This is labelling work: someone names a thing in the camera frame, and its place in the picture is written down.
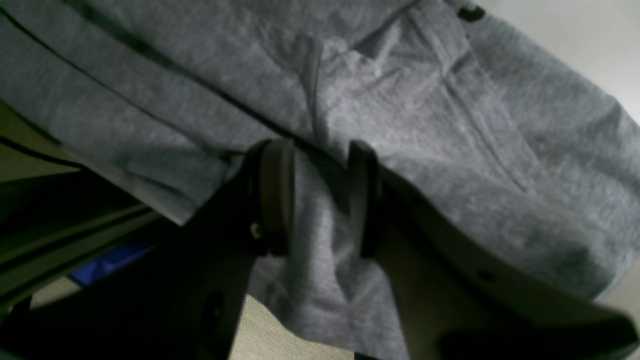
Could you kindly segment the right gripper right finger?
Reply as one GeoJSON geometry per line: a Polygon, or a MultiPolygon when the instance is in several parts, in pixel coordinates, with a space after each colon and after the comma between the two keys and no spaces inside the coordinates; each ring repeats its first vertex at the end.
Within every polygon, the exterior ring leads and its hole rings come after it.
{"type": "Polygon", "coordinates": [[[359,254],[386,273],[412,360],[623,360],[638,350],[629,315],[493,256],[364,141],[350,142],[349,177],[359,254]]]}

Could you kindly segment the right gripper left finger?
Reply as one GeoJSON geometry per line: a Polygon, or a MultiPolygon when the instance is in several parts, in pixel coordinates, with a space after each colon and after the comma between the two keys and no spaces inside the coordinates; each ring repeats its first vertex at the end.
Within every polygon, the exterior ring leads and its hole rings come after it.
{"type": "Polygon", "coordinates": [[[14,306],[1,348],[24,360],[226,360],[249,278],[285,256],[294,212],[290,139],[265,140],[183,226],[148,229],[160,243],[80,292],[14,306]]]}

